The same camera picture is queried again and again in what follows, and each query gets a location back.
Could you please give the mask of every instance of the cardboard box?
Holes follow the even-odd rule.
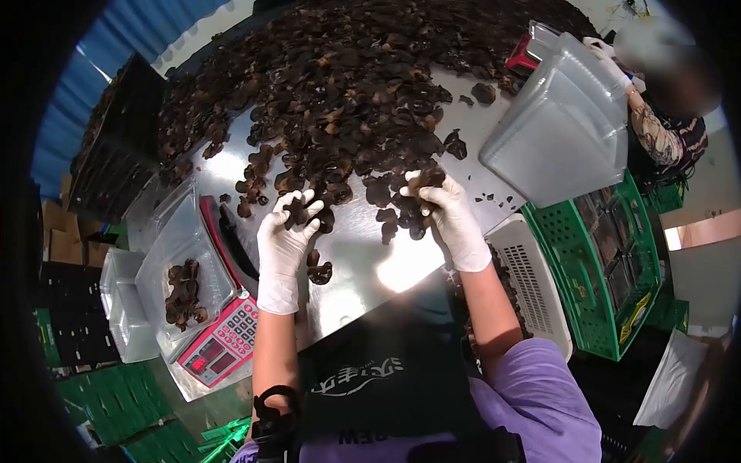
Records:
[[[41,205],[41,217],[44,219],[44,230],[66,230],[67,213],[55,201],[47,199]]]
[[[51,230],[49,260],[82,265],[82,242],[80,241],[79,232]]]
[[[82,237],[82,239],[89,238],[91,235],[98,233],[100,229],[103,228],[103,222],[80,219],[79,217],[77,218],[77,225],[80,229],[80,237]]]
[[[77,216],[64,211],[51,200],[44,201],[41,214],[44,220],[44,254],[48,260],[82,265],[82,240]]]
[[[65,173],[62,176],[62,189],[59,192],[59,200],[62,202],[62,209],[67,210],[67,204],[70,202],[70,190],[72,189],[72,174]]]
[[[103,268],[103,262],[105,262],[105,255],[108,253],[108,249],[116,247],[113,244],[87,243],[87,265],[90,267]]]

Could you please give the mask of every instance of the hand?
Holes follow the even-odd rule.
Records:
[[[260,255],[260,280],[257,307],[277,315],[290,315],[299,310],[299,284],[296,271],[304,257],[309,239],[319,229],[319,219],[308,225],[296,224],[290,230],[284,227],[290,212],[283,210],[293,199],[307,204],[314,197],[314,190],[286,193],[278,199],[273,213],[268,214],[257,231],[257,249]],[[309,217],[324,207],[323,201],[306,208]]]
[[[615,49],[612,47],[612,45],[607,45],[605,41],[602,39],[595,39],[594,37],[585,37],[582,39],[582,43],[586,45],[587,48],[591,48],[591,47],[600,48],[603,52],[605,52],[605,55],[607,55],[610,59],[615,59]]]
[[[407,172],[407,181],[417,177],[419,172]],[[402,187],[399,192],[403,196],[410,196],[408,187]],[[446,176],[442,188],[420,188],[419,197],[439,206],[431,211],[432,218],[442,240],[451,251],[455,268],[462,272],[484,270],[491,262],[491,251],[484,242],[481,227],[468,205],[463,187],[450,176]],[[430,211],[423,206],[422,213],[428,215]]]
[[[583,41],[589,51],[599,59],[599,63],[602,67],[604,67],[605,70],[607,70],[607,72],[622,85],[622,88],[627,90],[632,85],[632,82],[630,78],[618,67],[615,61],[613,61],[613,58],[615,57],[615,50],[613,50],[613,47],[592,37],[585,37]]]

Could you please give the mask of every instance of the blue wall panel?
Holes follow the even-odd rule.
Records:
[[[78,43],[39,127],[31,176],[41,196],[59,197],[90,112],[135,51],[154,62],[167,46],[227,0],[112,0]]]

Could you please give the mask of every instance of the person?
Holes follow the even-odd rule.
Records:
[[[594,37],[585,37],[583,43],[628,95],[628,170],[642,193],[691,176],[708,147],[701,115],[720,103],[703,54],[684,53],[671,71],[645,75],[646,90],[641,93],[616,62],[613,47]]]
[[[407,180],[417,173],[407,173]],[[407,187],[401,193],[410,194]],[[312,216],[324,207],[312,203],[313,196],[312,190],[286,194],[259,228],[256,397],[279,384],[301,388],[296,272],[319,222],[286,230],[290,213],[283,206],[301,199]],[[353,330],[348,342],[315,365],[315,378],[304,382],[299,461],[470,461],[466,456],[496,454],[491,430],[504,426],[519,434],[527,462],[598,462],[600,427],[556,344],[523,340],[463,187],[448,176],[442,187],[420,188],[419,197],[436,205],[434,227],[460,274],[481,372],[467,372],[449,319],[434,324],[405,312],[402,304],[417,304],[417,296],[385,312],[378,307],[332,335]],[[356,326],[374,316],[379,323],[372,329]],[[265,404],[289,411],[283,396],[270,396]],[[248,437],[231,461],[256,462],[257,451]]]

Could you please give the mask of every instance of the digital scale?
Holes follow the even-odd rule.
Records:
[[[199,197],[198,206],[220,261],[238,289],[216,323],[206,327],[177,362],[204,386],[213,387],[252,359],[258,274],[239,243],[230,211],[213,196]]]

